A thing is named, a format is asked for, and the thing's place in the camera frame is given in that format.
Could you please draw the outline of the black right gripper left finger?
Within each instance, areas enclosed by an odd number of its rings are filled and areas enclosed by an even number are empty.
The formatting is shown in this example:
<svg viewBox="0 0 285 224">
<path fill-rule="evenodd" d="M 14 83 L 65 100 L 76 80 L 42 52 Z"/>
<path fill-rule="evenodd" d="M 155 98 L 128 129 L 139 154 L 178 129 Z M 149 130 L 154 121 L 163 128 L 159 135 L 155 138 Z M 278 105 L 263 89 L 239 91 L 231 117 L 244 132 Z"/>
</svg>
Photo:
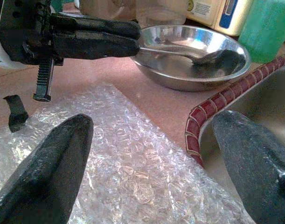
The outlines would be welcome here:
<svg viewBox="0 0 285 224">
<path fill-rule="evenodd" d="M 93 120 L 77 114 L 53 128 L 0 190 L 0 224 L 65 224 L 93 138 Z"/>
</svg>

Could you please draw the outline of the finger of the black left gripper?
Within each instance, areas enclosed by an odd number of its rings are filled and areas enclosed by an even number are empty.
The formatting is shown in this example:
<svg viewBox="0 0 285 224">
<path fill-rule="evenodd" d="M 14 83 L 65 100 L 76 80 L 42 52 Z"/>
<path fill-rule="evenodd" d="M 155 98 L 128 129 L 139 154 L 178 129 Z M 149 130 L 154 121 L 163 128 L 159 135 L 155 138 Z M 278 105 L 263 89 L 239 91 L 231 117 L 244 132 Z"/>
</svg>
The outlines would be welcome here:
<svg viewBox="0 0 285 224">
<path fill-rule="evenodd" d="M 133 21 L 112 21 L 78 14 L 54 13 L 51 24 L 55 29 L 106 32 L 131 39 L 139 39 L 141 27 Z"/>
<path fill-rule="evenodd" d="M 128 57 L 139 52 L 136 39 L 106 32 L 56 31 L 52 36 L 54 51 L 62 58 L 95 60 L 104 57 Z"/>
</svg>

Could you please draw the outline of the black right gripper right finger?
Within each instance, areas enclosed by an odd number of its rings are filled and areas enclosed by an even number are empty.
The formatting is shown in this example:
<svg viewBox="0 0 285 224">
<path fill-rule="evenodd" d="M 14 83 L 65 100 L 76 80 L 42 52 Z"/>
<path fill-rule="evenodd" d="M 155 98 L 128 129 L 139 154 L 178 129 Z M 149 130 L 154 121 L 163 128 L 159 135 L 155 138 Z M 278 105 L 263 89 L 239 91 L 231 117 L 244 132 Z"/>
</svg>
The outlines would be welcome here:
<svg viewBox="0 0 285 224">
<path fill-rule="evenodd" d="M 263 125 L 236 111 L 212 120 L 227 172 L 257 224 L 285 224 L 285 146 Z"/>
</svg>

